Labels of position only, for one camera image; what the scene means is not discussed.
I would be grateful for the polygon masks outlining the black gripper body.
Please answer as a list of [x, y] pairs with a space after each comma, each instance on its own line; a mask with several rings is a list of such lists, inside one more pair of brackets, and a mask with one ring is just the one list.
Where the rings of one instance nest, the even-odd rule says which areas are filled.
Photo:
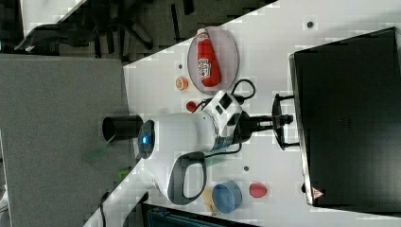
[[233, 143], [245, 143], [252, 137], [254, 132], [271, 130], [272, 125], [261, 125], [262, 122], [271, 121], [272, 117], [268, 115], [249, 116], [246, 112], [243, 112], [239, 117], [235, 127]]

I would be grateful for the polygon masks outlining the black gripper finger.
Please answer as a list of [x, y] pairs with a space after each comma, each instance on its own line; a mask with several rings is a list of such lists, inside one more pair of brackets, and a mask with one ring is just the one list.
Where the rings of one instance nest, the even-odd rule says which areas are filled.
[[293, 122], [293, 116], [290, 114], [280, 114], [272, 118], [272, 122], [275, 125], [286, 125]]

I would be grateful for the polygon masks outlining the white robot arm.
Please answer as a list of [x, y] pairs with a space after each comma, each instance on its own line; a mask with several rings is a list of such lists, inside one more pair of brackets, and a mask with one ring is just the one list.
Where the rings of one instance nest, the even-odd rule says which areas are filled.
[[188, 168], [200, 167], [198, 183], [204, 188], [208, 158], [228, 154], [228, 147], [240, 147], [258, 131], [274, 131], [280, 147], [287, 148], [289, 143], [284, 139], [283, 129], [292, 121], [291, 115], [282, 113], [260, 116], [236, 113], [226, 125], [208, 112], [158, 116], [146, 121], [139, 131], [141, 160], [135, 172], [143, 187], [154, 186], [170, 202], [187, 205], [201, 195], [200, 191], [192, 196], [184, 193], [189, 186]]

